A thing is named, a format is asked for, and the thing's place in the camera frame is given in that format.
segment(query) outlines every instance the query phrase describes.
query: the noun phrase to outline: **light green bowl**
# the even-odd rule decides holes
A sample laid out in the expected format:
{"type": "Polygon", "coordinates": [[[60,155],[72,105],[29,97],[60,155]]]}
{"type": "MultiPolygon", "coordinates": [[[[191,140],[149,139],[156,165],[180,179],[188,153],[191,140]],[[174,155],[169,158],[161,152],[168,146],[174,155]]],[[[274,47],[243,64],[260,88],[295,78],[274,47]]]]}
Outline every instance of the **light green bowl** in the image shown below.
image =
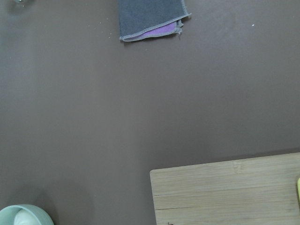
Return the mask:
{"type": "Polygon", "coordinates": [[[26,210],[37,219],[39,225],[54,225],[50,216],[41,208],[34,205],[11,205],[0,211],[0,225],[14,225],[18,211],[26,210]]]}

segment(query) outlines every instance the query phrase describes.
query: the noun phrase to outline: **brown table surface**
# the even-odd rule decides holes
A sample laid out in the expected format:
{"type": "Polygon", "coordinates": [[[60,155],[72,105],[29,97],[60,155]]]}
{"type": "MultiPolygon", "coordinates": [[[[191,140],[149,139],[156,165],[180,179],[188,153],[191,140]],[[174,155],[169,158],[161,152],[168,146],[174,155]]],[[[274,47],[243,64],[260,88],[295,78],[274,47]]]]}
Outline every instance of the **brown table surface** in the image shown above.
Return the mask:
{"type": "Polygon", "coordinates": [[[117,1],[0,1],[0,208],[153,225],[150,170],[300,150],[300,1],[186,5],[124,44],[117,1]]]}

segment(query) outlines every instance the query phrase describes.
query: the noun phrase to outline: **yellow object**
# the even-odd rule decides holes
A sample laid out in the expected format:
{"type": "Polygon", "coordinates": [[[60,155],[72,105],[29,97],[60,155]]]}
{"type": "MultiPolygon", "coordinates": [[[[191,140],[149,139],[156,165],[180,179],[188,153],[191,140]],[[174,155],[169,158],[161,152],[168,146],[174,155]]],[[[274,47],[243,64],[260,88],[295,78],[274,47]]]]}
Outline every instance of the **yellow object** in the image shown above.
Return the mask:
{"type": "Polygon", "coordinates": [[[300,200],[300,178],[298,179],[298,197],[299,197],[299,200],[300,200]]]}

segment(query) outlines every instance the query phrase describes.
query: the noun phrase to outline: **gray towel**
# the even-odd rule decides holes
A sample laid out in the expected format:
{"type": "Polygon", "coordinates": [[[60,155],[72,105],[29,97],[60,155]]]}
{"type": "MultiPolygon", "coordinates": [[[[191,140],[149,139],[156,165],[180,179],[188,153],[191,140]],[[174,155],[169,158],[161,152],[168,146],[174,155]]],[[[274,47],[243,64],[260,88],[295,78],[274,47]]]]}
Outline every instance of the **gray towel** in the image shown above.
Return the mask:
{"type": "Polygon", "coordinates": [[[120,40],[137,41],[181,33],[189,16],[184,0],[118,0],[120,40]]]}

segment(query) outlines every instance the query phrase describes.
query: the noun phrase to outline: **bamboo cutting board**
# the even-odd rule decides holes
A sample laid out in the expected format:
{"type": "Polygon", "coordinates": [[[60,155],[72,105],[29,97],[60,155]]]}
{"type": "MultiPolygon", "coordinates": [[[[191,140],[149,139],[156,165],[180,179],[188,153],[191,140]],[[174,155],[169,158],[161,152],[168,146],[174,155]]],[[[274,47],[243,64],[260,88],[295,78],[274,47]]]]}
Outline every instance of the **bamboo cutting board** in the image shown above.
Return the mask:
{"type": "Polygon", "coordinates": [[[157,225],[299,225],[300,153],[150,172],[157,225]]]}

